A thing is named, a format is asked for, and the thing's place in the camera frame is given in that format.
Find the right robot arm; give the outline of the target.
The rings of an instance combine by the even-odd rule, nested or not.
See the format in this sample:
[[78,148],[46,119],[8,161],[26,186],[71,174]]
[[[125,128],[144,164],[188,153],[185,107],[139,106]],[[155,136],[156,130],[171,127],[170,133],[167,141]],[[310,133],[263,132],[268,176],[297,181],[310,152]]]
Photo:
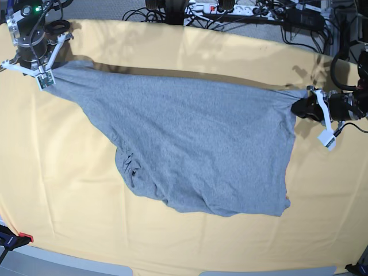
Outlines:
[[11,60],[1,63],[1,71],[18,71],[34,78],[48,78],[48,72],[63,44],[71,40],[71,24],[64,9],[72,1],[8,1],[1,11],[12,43],[17,47]]

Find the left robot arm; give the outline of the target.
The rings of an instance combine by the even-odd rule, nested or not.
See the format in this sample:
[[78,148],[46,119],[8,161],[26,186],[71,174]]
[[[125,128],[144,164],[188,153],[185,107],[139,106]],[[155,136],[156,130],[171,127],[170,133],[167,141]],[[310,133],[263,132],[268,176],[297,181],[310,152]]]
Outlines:
[[307,96],[292,104],[291,112],[331,128],[336,136],[345,125],[367,118],[367,7],[356,3],[351,21],[337,23],[339,49],[329,64],[330,90],[308,86]]

